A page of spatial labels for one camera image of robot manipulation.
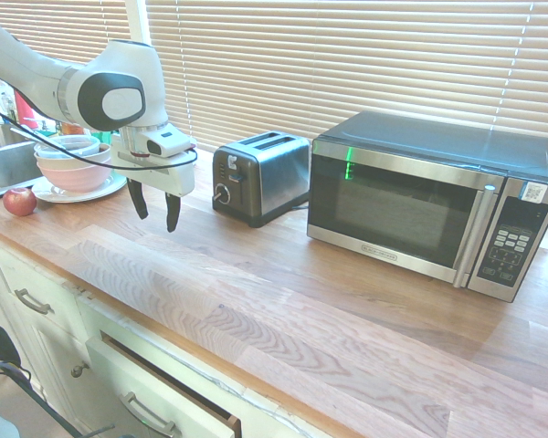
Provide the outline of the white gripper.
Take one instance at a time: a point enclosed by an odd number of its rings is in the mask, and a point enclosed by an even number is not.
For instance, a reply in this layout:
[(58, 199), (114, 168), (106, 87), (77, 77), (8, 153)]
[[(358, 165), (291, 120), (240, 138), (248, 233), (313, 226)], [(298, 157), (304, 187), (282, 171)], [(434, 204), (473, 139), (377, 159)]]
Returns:
[(172, 233), (178, 224), (180, 197), (188, 195), (195, 188), (195, 161), (195, 149), (182, 151), (168, 158), (157, 155), (136, 157), (122, 146), (119, 134), (111, 136), (111, 164), (115, 172), (128, 178), (127, 186), (132, 204), (141, 219), (148, 216), (142, 184), (166, 192), (168, 233)]

